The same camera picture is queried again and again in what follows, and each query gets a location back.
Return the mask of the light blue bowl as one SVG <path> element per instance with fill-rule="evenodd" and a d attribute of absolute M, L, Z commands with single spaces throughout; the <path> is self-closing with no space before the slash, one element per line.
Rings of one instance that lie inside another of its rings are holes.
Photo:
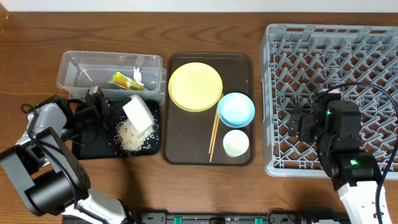
<path fill-rule="evenodd" d="M 229 93 L 218 104 L 220 120 L 230 128 L 247 126 L 254 119 L 255 112 L 252 99 L 242 93 Z"/>

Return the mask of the green snack wrapper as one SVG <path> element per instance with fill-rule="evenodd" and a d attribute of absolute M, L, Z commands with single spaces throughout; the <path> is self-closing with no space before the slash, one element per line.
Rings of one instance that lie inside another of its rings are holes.
<path fill-rule="evenodd" d="M 138 84 L 134 79 L 123 75 L 120 72 L 116 72 L 109 80 L 108 83 L 115 84 L 123 90 L 137 90 L 144 91 L 144 85 Z"/>

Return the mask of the white green cup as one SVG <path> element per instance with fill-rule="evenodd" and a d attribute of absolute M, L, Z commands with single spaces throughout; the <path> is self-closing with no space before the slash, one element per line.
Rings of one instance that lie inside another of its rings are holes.
<path fill-rule="evenodd" d="M 243 131 L 234 129 L 225 134 L 223 148 L 229 157 L 241 156 L 249 149 L 249 138 Z"/>

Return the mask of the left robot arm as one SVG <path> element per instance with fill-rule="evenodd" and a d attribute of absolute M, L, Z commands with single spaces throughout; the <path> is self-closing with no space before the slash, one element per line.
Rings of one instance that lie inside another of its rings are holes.
<path fill-rule="evenodd" d="M 87 145 L 98 143 L 101 134 L 113 138 L 113 118 L 129 100 L 108 100 L 96 86 L 85 101 L 54 95 L 37 105 L 21 105 L 28 124 L 20 140 L 1 153 L 1 167 L 31 213 L 61 215 L 63 223 L 135 222 L 120 199 L 92 187 L 66 145 L 88 130 L 94 138 Z"/>

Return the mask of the white tissue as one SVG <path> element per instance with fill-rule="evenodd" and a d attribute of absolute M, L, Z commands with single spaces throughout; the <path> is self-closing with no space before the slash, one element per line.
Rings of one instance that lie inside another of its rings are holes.
<path fill-rule="evenodd" d="M 144 84 L 142 83 L 142 73 L 140 72 L 139 67 L 134 68 L 133 79 L 138 85 L 144 86 Z"/>

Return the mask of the pile of rice grains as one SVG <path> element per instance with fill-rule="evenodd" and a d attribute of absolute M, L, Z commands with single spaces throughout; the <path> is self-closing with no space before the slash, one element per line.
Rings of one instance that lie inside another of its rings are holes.
<path fill-rule="evenodd" d="M 115 134 L 114 141 L 127 154 L 135 154 L 144 149 L 150 149 L 154 144 L 149 141 L 158 140 L 153 128 L 140 133 L 129 119 L 117 123 Z"/>

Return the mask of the white rice bowl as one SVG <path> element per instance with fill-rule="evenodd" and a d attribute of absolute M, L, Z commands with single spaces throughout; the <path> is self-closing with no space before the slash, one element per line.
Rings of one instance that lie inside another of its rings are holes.
<path fill-rule="evenodd" d="M 144 134 L 154 124 L 154 117 L 144 100 L 138 95 L 129 97 L 123 110 L 138 133 Z"/>

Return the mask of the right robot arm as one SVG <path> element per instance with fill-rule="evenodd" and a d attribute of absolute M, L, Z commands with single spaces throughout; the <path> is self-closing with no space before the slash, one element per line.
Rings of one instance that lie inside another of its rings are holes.
<path fill-rule="evenodd" d="M 314 95 L 311 113 L 295 110 L 288 134 L 316 144 L 322 169 L 338 192 L 351 223 L 390 223 L 382 174 L 374 156 L 361 148 L 361 112 L 338 90 Z"/>

